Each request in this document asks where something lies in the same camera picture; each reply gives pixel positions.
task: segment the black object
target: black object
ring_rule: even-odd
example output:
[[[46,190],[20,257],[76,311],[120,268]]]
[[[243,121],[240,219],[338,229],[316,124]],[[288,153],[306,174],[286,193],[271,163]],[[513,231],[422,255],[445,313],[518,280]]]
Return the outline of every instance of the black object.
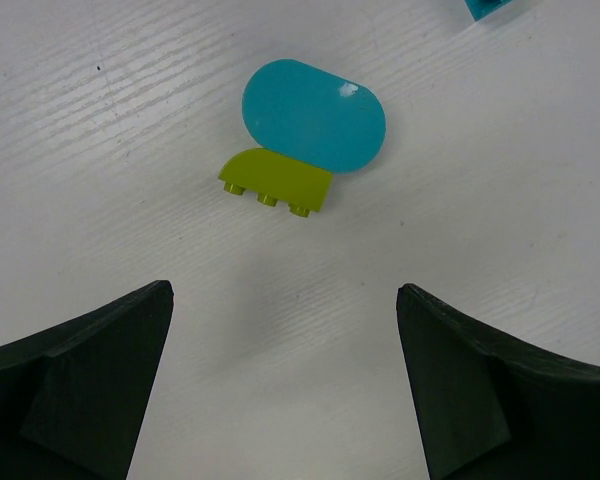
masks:
[[[414,285],[397,306],[432,480],[600,480],[600,367],[518,340]]]
[[[0,480],[125,479],[172,310],[154,282],[0,347]]]

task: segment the green object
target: green object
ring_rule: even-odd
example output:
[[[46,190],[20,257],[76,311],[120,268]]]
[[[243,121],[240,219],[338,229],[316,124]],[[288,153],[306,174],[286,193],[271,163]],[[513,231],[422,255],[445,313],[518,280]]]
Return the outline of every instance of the green object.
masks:
[[[285,157],[265,148],[253,148],[229,160],[218,178],[235,195],[258,193],[258,201],[274,207],[289,204],[291,213],[308,217],[319,212],[331,184],[331,172]]]

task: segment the white table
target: white table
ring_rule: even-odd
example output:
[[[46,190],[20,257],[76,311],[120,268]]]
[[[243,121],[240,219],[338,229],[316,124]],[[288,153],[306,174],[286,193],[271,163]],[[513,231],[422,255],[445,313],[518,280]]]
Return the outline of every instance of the white table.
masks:
[[[308,220],[216,178],[281,57],[387,113]],[[0,0],[0,345],[157,278],[130,479],[425,479],[402,284],[600,365],[600,0]]]

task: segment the white surface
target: white surface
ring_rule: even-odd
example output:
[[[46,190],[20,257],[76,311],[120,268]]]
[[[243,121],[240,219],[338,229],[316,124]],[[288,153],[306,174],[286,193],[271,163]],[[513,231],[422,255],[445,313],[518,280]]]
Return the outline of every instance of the white surface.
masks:
[[[308,220],[216,179],[279,57],[388,117]],[[0,0],[0,344],[156,278],[130,479],[425,479],[402,284],[600,364],[600,0]]]

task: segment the blue oval block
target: blue oval block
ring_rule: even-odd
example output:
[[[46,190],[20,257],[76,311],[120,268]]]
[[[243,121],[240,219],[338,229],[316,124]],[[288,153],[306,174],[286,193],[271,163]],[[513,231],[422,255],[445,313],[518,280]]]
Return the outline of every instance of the blue oval block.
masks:
[[[367,88],[296,60],[251,77],[242,117],[263,147],[333,173],[368,164],[386,131],[382,105]]]

